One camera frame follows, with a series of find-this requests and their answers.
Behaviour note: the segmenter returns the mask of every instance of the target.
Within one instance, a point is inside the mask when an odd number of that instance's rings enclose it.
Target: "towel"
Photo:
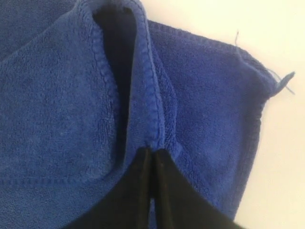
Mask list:
[[[293,74],[277,82],[242,49],[149,21],[138,0],[0,9],[1,228],[63,227],[143,146],[234,218],[264,104]]]

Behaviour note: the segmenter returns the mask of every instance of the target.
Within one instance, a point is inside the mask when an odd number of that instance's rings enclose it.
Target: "white surface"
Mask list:
[[[142,0],[148,18],[249,51],[289,87],[267,103],[254,167],[235,221],[305,229],[305,1]]]

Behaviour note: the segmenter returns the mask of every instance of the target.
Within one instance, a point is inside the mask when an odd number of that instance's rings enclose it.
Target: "blue fabric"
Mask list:
[[[60,228],[136,149],[172,153],[234,218],[277,83],[246,51],[148,21],[137,0],[0,2],[0,223]]]

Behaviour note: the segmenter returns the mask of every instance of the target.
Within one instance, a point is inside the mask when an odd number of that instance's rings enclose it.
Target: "microfiber towel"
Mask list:
[[[244,50],[147,20],[138,0],[0,10],[1,228],[63,227],[143,146],[234,218],[264,104],[293,73],[277,82]]]

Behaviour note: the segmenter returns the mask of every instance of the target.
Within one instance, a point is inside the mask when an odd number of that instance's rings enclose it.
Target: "blue towel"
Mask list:
[[[1,228],[60,228],[168,149],[234,218],[277,82],[246,51],[148,21],[138,0],[0,1]]]

